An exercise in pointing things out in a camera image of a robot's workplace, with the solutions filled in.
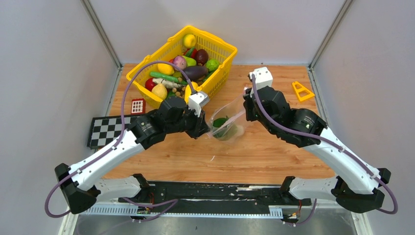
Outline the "purple onion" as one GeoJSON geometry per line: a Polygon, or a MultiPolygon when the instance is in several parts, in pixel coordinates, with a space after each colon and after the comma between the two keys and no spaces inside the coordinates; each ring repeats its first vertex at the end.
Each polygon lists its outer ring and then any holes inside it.
{"type": "Polygon", "coordinates": [[[173,61],[172,61],[172,63],[176,66],[176,67],[178,67],[178,68],[180,68],[180,69],[185,69],[186,67],[187,67],[187,60],[186,60],[186,57],[184,57],[184,56],[180,56],[180,55],[178,55],[178,56],[176,56],[174,59],[173,59],[173,61]]]}

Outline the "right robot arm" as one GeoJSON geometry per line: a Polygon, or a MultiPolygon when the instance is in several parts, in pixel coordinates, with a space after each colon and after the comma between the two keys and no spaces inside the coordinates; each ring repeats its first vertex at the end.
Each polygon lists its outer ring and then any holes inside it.
{"type": "Polygon", "coordinates": [[[355,213],[382,210],[391,172],[358,158],[334,135],[327,123],[309,109],[291,108],[284,95],[271,87],[243,93],[247,121],[257,121],[288,144],[317,156],[335,173],[330,178],[303,179],[287,176],[279,197],[285,204],[300,199],[337,202],[355,213]]]}

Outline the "light green round fruit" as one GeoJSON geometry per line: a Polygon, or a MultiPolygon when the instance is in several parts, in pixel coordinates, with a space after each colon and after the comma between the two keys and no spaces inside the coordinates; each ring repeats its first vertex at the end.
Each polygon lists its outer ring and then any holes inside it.
{"type": "Polygon", "coordinates": [[[221,65],[221,63],[216,59],[209,59],[205,63],[205,67],[208,69],[208,72],[213,72],[218,69],[218,67],[221,65]]]}

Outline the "yellow triangle toy block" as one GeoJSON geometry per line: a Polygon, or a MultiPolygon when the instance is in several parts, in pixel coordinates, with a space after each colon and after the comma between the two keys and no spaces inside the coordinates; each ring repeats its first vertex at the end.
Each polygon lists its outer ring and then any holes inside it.
{"type": "Polygon", "coordinates": [[[315,97],[315,94],[311,90],[298,81],[292,82],[292,88],[299,102],[304,102],[315,97]]]}

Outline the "clear zip top bag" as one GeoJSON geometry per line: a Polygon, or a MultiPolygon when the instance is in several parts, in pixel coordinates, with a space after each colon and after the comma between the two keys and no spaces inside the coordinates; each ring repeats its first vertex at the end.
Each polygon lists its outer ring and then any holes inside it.
{"type": "Polygon", "coordinates": [[[226,104],[225,106],[221,108],[218,108],[213,113],[213,115],[210,117],[208,121],[208,125],[210,128],[210,131],[208,132],[208,136],[210,138],[216,139],[212,135],[212,123],[215,119],[229,117],[230,119],[226,121],[225,124],[234,122],[234,124],[236,124],[238,127],[238,133],[231,140],[222,141],[222,142],[230,144],[230,143],[234,143],[238,141],[245,134],[246,129],[251,125],[250,122],[246,121],[246,114],[245,114],[245,108],[243,106],[243,103],[244,103],[243,95],[239,95],[232,102],[226,104]]]}

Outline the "beige pear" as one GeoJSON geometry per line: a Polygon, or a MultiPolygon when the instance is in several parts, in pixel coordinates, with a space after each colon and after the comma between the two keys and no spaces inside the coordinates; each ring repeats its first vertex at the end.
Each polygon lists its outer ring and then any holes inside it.
{"type": "Polygon", "coordinates": [[[151,92],[161,100],[165,100],[168,95],[167,88],[163,84],[157,84],[151,92]]]}

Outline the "black white checkerboard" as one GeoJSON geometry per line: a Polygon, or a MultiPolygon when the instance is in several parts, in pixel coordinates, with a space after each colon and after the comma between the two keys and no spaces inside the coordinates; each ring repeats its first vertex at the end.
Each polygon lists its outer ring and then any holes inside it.
{"type": "Polygon", "coordinates": [[[86,146],[92,150],[106,146],[120,135],[121,125],[121,116],[94,117],[86,146]]]}

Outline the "green white bok choy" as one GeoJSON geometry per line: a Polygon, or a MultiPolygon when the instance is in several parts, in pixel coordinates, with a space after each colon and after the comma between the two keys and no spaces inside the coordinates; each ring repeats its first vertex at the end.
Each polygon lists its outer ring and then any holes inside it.
{"type": "Polygon", "coordinates": [[[238,133],[237,125],[234,122],[225,124],[229,119],[229,117],[220,117],[213,121],[212,135],[214,138],[219,141],[229,141],[236,136],[238,133]]]}

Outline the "green cucumber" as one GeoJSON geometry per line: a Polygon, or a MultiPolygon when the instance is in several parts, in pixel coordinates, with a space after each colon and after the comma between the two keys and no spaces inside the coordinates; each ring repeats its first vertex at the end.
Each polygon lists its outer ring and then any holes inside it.
{"type": "Polygon", "coordinates": [[[181,85],[187,85],[186,81],[180,80],[179,78],[171,76],[171,75],[166,75],[166,74],[156,72],[156,71],[151,71],[149,74],[151,77],[154,77],[154,78],[162,78],[169,82],[174,82],[174,83],[181,84],[181,85]]]}

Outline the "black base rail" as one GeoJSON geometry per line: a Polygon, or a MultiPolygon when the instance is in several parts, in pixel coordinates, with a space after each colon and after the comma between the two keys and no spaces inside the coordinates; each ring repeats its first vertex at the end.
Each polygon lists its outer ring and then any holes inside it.
{"type": "Polygon", "coordinates": [[[178,202],[169,209],[171,213],[195,214],[266,214],[269,206],[309,206],[310,200],[298,199],[282,193],[279,185],[219,184],[150,181],[137,196],[131,198],[135,203],[166,205],[152,209],[161,212],[171,205],[170,200],[178,202]]]}

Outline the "red window toy block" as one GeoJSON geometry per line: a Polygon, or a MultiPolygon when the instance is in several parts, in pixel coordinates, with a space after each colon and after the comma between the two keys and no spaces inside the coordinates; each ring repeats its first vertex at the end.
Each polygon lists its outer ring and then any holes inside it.
{"type": "Polygon", "coordinates": [[[133,99],[131,103],[130,114],[132,115],[145,114],[145,107],[146,107],[145,99],[143,98],[133,99]]]}

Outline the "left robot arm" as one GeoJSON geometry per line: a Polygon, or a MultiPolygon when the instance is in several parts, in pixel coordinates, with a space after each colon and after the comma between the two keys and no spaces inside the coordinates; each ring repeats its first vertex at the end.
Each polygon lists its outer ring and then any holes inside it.
{"type": "Polygon", "coordinates": [[[135,174],[115,180],[105,180],[102,176],[131,156],[164,141],[168,134],[185,132],[197,139],[207,133],[209,126],[202,108],[208,101],[203,92],[192,94],[188,102],[172,96],[159,108],[139,115],[128,127],[122,126],[118,137],[90,157],[76,164],[56,166],[57,188],[61,189],[69,211],[79,214],[99,201],[120,197],[145,202],[150,189],[142,176],[135,174]]]}

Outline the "yellow green lime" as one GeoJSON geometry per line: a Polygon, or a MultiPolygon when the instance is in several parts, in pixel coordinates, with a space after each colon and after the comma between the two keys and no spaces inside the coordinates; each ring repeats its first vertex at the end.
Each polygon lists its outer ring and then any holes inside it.
{"type": "Polygon", "coordinates": [[[197,43],[197,39],[196,39],[196,36],[194,34],[186,34],[183,37],[183,46],[185,48],[195,47],[196,43],[197,43]]]}

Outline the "yellow plastic basket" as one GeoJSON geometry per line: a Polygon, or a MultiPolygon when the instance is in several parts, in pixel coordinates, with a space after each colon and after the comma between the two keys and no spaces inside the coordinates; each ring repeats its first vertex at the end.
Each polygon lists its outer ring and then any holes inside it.
{"type": "Polygon", "coordinates": [[[145,65],[154,61],[167,61],[174,56],[181,55],[184,52],[183,37],[186,34],[193,34],[196,37],[197,49],[204,49],[207,51],[210,58],[216,59],[220,62],[219,68],[199,87],[196,91],[203,91],[209,98],[213,98],[219,90],[224,86],[228,79],[231,65],[234,57],[237,55],[237,48],[221,38],[200,30],[191,25],[187,25],[178,31],[174,36],[170,37],[167,42],[161,46],[157,51],[151,55],[147,55],[137,66],[135,66],[126,76],[126,78],[133,81],[146,103],[151,107],[159,108],[162,100],[152,94],[145,88],[145,82],[150,78],[150,72],[157,71],[156,65],[150,65],[142,72],[134,77],[137,72],[145,65]]]}

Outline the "dark purple eggplant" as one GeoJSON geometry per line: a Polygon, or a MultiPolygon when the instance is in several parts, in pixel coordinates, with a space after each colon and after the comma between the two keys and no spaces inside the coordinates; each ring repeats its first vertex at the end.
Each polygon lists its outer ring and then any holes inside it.
{"type": "Polygon", "coordinates": [[[198,81],[209,72],[205,66],[188,66],[183,71],[191,81],[198,81]]]}

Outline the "yellow lemon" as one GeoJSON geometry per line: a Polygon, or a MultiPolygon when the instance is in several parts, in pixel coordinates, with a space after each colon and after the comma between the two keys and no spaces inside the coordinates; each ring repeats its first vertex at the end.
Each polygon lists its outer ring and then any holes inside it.
{"type": "Polygon", "coordinates": [[[175,69],[172,65],[158,63],[157,64],[158,71],[165,75],[173,75],[175,73],[175,69]]]}

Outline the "dark red round fruit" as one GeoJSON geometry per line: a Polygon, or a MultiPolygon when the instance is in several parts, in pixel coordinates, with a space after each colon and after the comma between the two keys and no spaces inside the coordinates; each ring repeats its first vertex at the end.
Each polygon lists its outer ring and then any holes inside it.
{"type": "Polygon", "coordinates": [[[204,66],[206,62],[209,60],[209,55],[204,49],[200,49],[195,54],[196,63],[198,66],[204,66]]]}

